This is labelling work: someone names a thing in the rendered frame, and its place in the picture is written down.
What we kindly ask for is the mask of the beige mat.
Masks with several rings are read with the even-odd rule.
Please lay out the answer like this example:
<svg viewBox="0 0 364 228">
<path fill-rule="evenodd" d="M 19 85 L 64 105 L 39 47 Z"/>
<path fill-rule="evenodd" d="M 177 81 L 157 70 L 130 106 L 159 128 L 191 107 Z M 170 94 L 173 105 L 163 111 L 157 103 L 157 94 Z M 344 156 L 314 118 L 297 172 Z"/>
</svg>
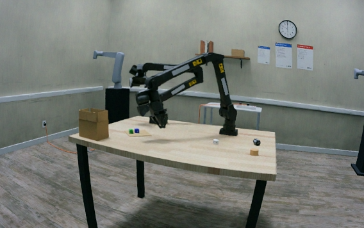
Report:
<svg viewBox="0 0 364 228">
<path fill-rule="evenodd" d="M 133 134 L 129 134 L 129 131 L 125 131 L 125 133 L 129 136 L 129 137 L 134 137 L 134 136 L 152 136 L 151 134 L 149 134 L 146 130 L 140 130 L 139 133 L 135 133 L 133 130 Z"/>
</svg>

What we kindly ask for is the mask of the tan round disc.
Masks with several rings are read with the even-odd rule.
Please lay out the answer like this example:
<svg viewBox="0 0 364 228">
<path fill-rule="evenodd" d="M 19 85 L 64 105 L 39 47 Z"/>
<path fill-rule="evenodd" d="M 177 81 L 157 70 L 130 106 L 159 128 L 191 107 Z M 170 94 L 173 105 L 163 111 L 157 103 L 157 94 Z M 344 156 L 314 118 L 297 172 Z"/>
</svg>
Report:
<svg viewBox="0 0 364 228">
<path fill-rule="evenodd" d="M 258 152 L 259 152 L 259 149 L 252 148 L 250 150 L 250 155 L 251 156 L 258 156 Z"/>
</svg>

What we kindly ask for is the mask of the brown cardboard box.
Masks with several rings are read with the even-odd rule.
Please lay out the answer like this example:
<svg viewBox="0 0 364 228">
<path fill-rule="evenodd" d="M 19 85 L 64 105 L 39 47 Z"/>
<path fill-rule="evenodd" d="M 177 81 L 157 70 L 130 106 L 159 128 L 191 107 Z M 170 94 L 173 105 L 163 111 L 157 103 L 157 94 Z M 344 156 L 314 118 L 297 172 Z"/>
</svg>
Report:
<svg viewBox="0 0 364 228">
<path fill-rule="evenodd" d="M 91 112 L 89 112 L 89 108 L 82 109 L 79 110 L 78 119 L 80 137 L 88 138 L 95 141 L 109 138 L 108 110 L 91 108 Z"/>
</svg>

